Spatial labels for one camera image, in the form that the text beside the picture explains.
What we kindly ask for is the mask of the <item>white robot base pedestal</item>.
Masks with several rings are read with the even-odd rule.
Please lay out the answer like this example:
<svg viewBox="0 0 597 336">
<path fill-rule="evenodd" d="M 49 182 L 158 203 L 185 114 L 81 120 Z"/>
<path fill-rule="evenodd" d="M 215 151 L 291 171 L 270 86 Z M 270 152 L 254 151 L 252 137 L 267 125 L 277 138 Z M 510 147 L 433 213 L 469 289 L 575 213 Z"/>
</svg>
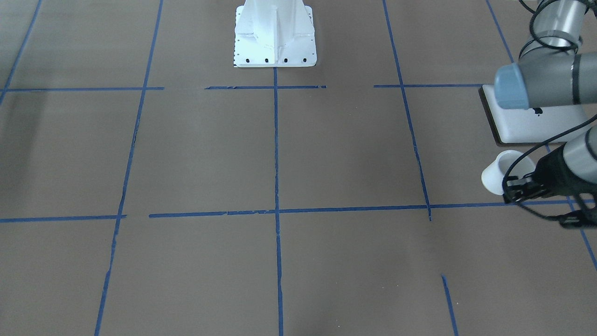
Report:
<svg viewBox="0 0 597 336">
<path fill-rule="evenodd" d="M 313 67 L 313 10 L 302 0 L 246 0 L 235 11 L 233 66 Z"/>
</svg>

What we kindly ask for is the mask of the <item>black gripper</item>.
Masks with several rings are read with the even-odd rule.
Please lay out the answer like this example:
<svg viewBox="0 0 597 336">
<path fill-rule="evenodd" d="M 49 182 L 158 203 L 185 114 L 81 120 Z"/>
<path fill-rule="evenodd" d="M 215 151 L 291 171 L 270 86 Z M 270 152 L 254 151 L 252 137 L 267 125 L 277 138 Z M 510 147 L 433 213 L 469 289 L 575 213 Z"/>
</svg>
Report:
<svg viewBox="0 0 597 336">
<path fill-rule="evenodd" d="M 596 196 L 596 184 L 573 174 L 563 153 L 563 150 L 555 150 L 544 156 L 537 162 L 533 174 L 505 176 L 505 204 L 551 196 Z"/>
</svg>

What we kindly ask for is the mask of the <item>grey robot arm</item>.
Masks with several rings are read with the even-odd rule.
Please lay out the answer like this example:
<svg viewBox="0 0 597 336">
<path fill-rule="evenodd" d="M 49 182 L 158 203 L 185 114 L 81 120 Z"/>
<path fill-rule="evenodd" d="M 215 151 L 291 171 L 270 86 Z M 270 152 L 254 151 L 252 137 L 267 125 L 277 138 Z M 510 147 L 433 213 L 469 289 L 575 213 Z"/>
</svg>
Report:
<svg viewBox="0 0 597 336">
<path fill-rule="evenodd" d="M 594 0 L 540 0 L 518 61 L 499 68 L 493 85 L 504 110 L 559 108 L 596 102 L 596 53 L 579 53 L 580 30 Z M 534 196 L 596 196 L 596 121 L 567 130 L 574 138 L 541 159 Z"/>
</svg>

